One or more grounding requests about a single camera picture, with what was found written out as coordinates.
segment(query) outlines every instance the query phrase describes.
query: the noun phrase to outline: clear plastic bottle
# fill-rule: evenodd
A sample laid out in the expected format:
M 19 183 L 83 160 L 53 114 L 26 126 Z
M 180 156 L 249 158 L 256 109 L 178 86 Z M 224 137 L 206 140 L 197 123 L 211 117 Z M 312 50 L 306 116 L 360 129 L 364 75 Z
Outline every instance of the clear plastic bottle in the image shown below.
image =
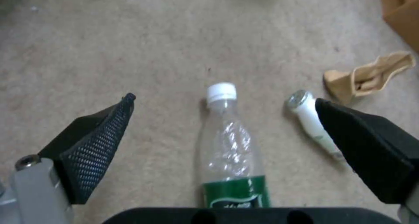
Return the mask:
M 306 90 L 298 90 L 287 100 L 288 108 L 295 113 L 305 132 L 334 159 L 346 162 L 342 152 L 324 130 L 316 111 L 316 99 Z
M 200 148 L 205 206 L 269 207 L 261 153 L 239 120 L 236 99 L 231 83 L 208 88 L 210 115 Z

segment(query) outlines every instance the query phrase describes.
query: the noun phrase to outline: white cylindrical object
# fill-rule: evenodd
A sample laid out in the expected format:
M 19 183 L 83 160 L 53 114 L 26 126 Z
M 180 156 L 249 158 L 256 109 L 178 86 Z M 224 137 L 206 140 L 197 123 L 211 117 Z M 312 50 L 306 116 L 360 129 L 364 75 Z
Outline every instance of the white cylindrical object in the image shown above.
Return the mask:
M 313 138 L 323 149 L 325 149 L 334 159 L 345 161 L 339 148 L 333 139 L 324 130 L 316 111 L 316 99 L 305 90 L 298 90 L 287 100 L 288 108 L 295 113 L 305 132 Z

